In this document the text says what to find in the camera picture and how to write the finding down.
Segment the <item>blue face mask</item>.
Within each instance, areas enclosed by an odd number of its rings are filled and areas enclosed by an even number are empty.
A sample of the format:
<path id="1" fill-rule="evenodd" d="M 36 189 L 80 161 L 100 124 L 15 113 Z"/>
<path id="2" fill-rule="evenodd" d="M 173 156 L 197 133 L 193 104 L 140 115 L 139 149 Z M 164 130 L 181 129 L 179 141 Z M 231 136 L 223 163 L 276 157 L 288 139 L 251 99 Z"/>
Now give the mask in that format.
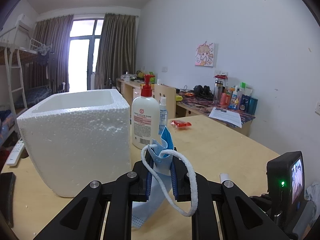
<path id="1" fill-rule="evenodd" d="M 161 142 L 153 139 L 151 144 L 141 150 L 143 166 L 151 175 L 151 180 L 147 182 L 149 199 L 145 203 L 134 202 L 132 204 L 132 222 L 134 228 L 141 228 L 142 225 L 153 215 L 164 200 L 176 209 L 181 215 L 191 217 L 198 207 L 198 191 L 196 173 L 190 161 L 181 153 L 174 149 L 173 140 L 167 127 L 161 133 Z M 173 157 L 182 161 L 183 167 L 187 169 L 190 181 L 191 206 L 188 212 L 178 207 L 169 196 L 169 191 L 176 190 L 176 183 L 172 181 L 171 165 Z"/>

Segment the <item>printed paper sheet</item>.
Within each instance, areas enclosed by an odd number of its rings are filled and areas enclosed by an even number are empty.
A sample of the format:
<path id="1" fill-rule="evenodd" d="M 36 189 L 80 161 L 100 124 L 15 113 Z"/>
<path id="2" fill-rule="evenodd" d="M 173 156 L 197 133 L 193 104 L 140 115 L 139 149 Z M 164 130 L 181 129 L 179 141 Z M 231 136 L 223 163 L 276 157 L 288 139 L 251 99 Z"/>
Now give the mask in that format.
<path id="1" fill-rule="evenodd" d="M 223 108 L 214 107 L 209 114 L 212 119 L 220 120 L 242 128 L 240 114 Z"/>

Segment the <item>white styrofoam box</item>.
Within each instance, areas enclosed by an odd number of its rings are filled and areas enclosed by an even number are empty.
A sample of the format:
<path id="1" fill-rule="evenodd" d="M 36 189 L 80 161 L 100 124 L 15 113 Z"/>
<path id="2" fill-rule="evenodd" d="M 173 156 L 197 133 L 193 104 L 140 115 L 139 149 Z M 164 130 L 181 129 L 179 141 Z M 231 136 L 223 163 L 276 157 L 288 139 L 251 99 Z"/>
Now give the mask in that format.
<path id="1" fill-rule="evenodd" d="M 115 89 L 54 94 L 17 123 L 38 174 L 60 197 L 131 170 L 130 106 Z"/>

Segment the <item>white remote control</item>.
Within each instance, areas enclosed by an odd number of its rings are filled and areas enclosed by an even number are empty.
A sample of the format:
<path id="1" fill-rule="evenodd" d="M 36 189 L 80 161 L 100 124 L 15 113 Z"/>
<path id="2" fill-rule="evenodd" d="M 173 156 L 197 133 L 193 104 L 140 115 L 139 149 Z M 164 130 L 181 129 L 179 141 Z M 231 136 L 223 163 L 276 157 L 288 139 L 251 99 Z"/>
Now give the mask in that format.
<path id="1" fill-rule="evenodd" d="M 12 167 L 16 166 L 18 164 L 18 161 L 19 161 L 24 149 L 25 149 L 24 141 L 22 139 L 20 139 L 16 143 L 14 148 L 11 150 L 11 152 L 7 158 L 6 164 L 8 166 L 12 166 Z"/>

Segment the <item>red snack packet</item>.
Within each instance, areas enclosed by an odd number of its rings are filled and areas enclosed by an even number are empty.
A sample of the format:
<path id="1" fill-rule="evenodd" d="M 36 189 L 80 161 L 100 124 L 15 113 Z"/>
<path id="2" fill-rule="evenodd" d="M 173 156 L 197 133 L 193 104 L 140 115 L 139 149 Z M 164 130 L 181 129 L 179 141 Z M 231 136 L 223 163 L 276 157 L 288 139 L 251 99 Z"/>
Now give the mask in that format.
<path id="1" fill-rule="evenodd" d="M 190 122 L 183 120 L 172 120 L 170 123 L 175 129 L 187 129 L 192 126 Z"/>

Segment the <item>black headphones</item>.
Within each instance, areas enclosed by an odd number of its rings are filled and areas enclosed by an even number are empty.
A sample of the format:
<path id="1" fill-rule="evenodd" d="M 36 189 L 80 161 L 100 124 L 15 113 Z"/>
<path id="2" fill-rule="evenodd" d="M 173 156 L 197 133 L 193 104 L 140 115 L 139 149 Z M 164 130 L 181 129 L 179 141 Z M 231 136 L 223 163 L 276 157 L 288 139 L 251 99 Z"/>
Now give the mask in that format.
<path id="1" fill-rule="evenodd" d="M 213 101 L 213 94 L 209 86 L 196 85 L 193 89 L 193 94 L 199 98 Z"/>

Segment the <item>wooden desk with drawers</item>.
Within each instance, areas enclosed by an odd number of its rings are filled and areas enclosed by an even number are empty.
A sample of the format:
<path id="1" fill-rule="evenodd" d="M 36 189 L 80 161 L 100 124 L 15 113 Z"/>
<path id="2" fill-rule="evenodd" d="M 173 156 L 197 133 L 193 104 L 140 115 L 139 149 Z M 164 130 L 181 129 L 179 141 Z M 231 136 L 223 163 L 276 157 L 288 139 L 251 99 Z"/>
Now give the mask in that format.
<path id="1" fill-rule="evenodd" d="M 137 81 L 124 81 L 117 79 L 117 88 L 120 89 L 120 93 L 131 105 L 133 100 L 140 96 L 140 90 L 142 83 Z M 195 115 L 209 116 L 215 105 L 208 100 L 198 98 L 195 96 L 187 96 L 181 92 L 181 101 L 176 101 L 176 89 L 165 85 L 152 85 L 152 96 L 157 101 L 161 100 L 161 97 L 167 98 L 167 110 L 169 118 L 182 118 Z M 255 116 L 246 114 L 242 111 L 239 112 L 242 126 L 238 127 L 225 121 L 218 120 L 219 123 L 245 135 L 249 136 L 249 129 Z"/>

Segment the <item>blue spray bottle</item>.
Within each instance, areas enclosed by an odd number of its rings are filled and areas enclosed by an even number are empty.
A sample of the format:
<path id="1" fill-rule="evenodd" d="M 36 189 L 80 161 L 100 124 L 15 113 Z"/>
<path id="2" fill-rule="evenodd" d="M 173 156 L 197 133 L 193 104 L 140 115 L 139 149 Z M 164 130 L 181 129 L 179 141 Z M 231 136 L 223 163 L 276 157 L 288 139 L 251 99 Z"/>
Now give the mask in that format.
<path id="1" fill-rule="evenodd" d="M 168 111 L 167 111 L 167 98 L 162 96 L 160 100 L 160 117 L 159 117 L 159 130 L 158 134 L 161 135 L 164 128 L 168 124 Z"/>

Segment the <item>metal bunk bed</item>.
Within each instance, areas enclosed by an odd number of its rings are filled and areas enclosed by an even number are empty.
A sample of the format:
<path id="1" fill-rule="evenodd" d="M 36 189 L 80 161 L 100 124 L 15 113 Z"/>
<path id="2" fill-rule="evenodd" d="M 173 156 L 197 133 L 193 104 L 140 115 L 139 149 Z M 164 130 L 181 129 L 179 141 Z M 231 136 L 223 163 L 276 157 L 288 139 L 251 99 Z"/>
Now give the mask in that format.
<path id="1" fill-rule="evenodd" d="M 32 32 L 30 26 L 22 20 L 17 20 L 14 27 L 1 35 L 1 66 L 6 70 L 9 106 L 14 118 L 14 125 L 9 129 L 9 134 L 15 132 L 18 138 L 21 136 L 17 118 L 28 109 L 22 66 L 34 62 L 39 55 L 47 56 L 52 49 L 51 45 L 47 46 L 32 38 Z M 29 42 L 27 48 L 17 43 L 19 33 L 26 35 Z"/>

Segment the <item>wooden smiley chair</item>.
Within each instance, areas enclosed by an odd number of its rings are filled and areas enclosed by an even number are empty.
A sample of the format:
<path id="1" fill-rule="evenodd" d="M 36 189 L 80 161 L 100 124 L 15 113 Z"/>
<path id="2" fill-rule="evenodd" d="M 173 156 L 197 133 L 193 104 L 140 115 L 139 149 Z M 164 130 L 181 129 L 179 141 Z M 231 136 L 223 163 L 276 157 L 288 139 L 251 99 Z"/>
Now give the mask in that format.
<path id="1" fill-rule="evenodd" d="M 166 98 L 166 109 L 168 111 L 168 119 L 173 119 L 176 116 L 176 88 L 166 85 L 154 85 L 154 98 L 161 102 L 161 98 Z"/>

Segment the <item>right brown curtain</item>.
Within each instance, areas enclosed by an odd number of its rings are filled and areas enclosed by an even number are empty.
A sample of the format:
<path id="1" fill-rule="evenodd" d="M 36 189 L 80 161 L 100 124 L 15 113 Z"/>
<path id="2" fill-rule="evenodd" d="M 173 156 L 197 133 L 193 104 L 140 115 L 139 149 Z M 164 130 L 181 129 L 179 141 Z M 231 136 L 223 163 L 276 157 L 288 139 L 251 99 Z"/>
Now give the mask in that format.
<path id="1" fill-rule="evenodd" d="M 136 17 L 106 14 L 99 42 L 95 89 L 105 89 L 108 81 L 116 81 L 136 68 Z"/>

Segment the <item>brown curtain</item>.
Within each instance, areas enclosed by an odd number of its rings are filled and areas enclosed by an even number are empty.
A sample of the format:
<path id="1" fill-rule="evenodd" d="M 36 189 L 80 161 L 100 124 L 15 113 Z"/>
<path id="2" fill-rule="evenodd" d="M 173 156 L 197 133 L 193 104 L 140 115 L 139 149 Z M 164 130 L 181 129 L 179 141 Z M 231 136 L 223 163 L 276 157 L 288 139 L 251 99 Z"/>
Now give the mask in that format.
<path id="1" fill-rule="evenodd" d="M 49 18 L 36 23 L 33 38 L 42 44 L 51 46 L 49 60 L 49 80 L 53 93 L 63 83 L 68 91 L 68 59 L 70 32 L 73 15 Z"/>
<path id="2" fill-rule="evenodd" d="M 105 89 L 108 81 L 116 81 L 136 68 L 136 17 L 106 14 L 99 42 L 95 89 Z"/>

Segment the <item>balcony glass door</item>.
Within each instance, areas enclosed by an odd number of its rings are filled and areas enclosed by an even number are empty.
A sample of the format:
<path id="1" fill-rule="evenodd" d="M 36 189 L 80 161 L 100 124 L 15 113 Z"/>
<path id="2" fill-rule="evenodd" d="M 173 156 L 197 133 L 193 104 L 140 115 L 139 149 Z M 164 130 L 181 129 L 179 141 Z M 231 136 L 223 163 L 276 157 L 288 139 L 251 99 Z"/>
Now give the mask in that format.
<path id="1" fill-rule="evenodd" d="M 94 89 L 99 43 L 104 20 L 74 20 L 70 32 L 68 81 L 70 92 Z"/>

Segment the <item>left brown curtain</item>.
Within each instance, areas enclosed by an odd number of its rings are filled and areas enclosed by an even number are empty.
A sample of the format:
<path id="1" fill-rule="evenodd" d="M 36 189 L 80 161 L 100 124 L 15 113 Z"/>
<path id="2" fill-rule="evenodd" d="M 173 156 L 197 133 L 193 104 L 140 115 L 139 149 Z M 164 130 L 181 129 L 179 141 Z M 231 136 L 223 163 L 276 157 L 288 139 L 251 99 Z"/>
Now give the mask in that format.
<path id="1" fill-rule="evenodd" d="M 73 15 L 49 18 L 36 23 L 33 38 L 42 44 L 51 46 L 49 60 L 49 80 L 53 93 L 63 83 L 68 91 L 68 59 L 70 32 Z"/>

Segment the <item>anime wall picture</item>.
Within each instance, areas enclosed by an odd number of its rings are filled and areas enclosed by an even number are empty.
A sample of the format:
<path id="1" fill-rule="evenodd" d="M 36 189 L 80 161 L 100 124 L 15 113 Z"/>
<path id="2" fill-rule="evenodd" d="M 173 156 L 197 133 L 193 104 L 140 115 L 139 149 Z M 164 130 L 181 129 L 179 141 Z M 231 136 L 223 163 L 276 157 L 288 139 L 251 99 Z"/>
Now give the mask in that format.
<path id="1" fill-rule="evenodd" d="M 204 42 L 196 49 L 195 66 L 213 67 L 214 66 L 215 44 Z"/>

